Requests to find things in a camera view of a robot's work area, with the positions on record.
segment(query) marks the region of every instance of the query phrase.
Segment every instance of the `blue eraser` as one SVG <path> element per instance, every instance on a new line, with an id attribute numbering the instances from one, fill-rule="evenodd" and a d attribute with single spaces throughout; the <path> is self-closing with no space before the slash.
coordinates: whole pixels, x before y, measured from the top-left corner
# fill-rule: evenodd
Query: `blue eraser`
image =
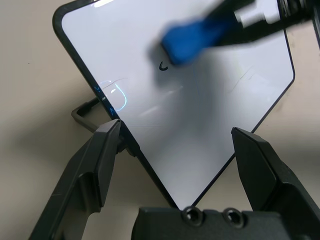
<path id="1" fill-rule="evenodd" d="M 161 44 L 174 65 L 190 63 L 203 49 L 215 46 L 233 26 L 235 17 L 206 18 L 185 25 L 171 27 Z"/>

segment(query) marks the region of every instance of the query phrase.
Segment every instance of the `black screw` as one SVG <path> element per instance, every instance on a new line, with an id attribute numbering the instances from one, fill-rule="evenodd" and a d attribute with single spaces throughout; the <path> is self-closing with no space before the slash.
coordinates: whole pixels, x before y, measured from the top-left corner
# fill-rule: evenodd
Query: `black screw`
<path id="1" fill-rule="evenodd" d="M 182 219 L 193 227 L 200 227 L 204 220 L 204 213 L 195 206 L 188 206 L 182 212 Z"/>
<path id="2" fill-rule="evenodd" d="M 234 228 L 241 229 L 245 225 L 245 219 L 242 213 L 235 208 L 227 208 L 224 210 L 223 217 Z"/>

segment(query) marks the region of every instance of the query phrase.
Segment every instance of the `beige table surface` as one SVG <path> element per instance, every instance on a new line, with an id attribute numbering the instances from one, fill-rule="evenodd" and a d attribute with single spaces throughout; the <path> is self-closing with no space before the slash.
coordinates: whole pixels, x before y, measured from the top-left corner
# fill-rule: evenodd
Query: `beige table surface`
<path id="1" fill-rule="evenodd" d="M 93 93 L 56 38 L 52 15 L 66 0 L 0 7 L 0 239 L 26 239 L 70 157 L 91 133 L 70 112 Z M 312 24 L 288 31 L 295 82 L 256 133 L 269 141 L 320 205 L 320 51 Z M 95 121 L 106 113 L 98 107 Z M 129 240 L 138 207 L 167 207 L 136 158 L 116 163 L 105 207 L 83 239 Z M 198 204 L 250 210 L 233 161 Z"/>

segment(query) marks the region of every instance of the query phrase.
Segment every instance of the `whiteboard stand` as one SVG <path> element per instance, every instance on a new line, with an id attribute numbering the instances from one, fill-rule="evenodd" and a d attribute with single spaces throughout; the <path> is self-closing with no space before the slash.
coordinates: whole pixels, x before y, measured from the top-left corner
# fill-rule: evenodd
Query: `whiteboard stand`
<path id="1" fill-rule="evenodd" d="M 93 122 L 85 119 L 85 115 L 87 115 L 94 106 L 99 104 L 100 101 L 97 97 L 91 99 L 90 101 L 87 101 L 83 103 L 82 105 L 78 106 L 76 109 L 74 109 L 71 112 L 72 118 L 81 126 L 83 126 L 85 129 L 89 130 L 90 132 L 94 133 L 99 126 L 95 125 Z M 119 142 L 117 144 L 117 153 L 121 153 L 123 150 L 127 150 L 127 152 L 133 156 L 134 158 L 136 155 L 134 154 L 133 151 L 130 150 L 127 142 L 125 141 L 125 137 L 122 136 L 123 130 L 120 129 L 120 134 L 119 134 Z"/>

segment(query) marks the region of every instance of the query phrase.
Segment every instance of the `white dry-erase surface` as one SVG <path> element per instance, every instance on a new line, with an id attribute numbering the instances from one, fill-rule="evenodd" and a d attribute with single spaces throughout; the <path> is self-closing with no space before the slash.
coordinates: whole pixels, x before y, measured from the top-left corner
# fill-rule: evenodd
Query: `white dry-erase surface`
<path id="1" fill-rule="evenodd" d="M 211 48 L 174 67 L 158 44 L 166 27 L 200 18 L 218 1 L 82 3 L 69 3 L 60 22 L 79 56 L 73 60 L 83 61 L 166 194 L 180 209 L 192 205 L 230 162 L 232 127 L 253 131 L 293 82 L 285 33 Z M 243 22 L 256 14 L 272 21 L 277 0 L 257 0 L 236 14 Z"/>

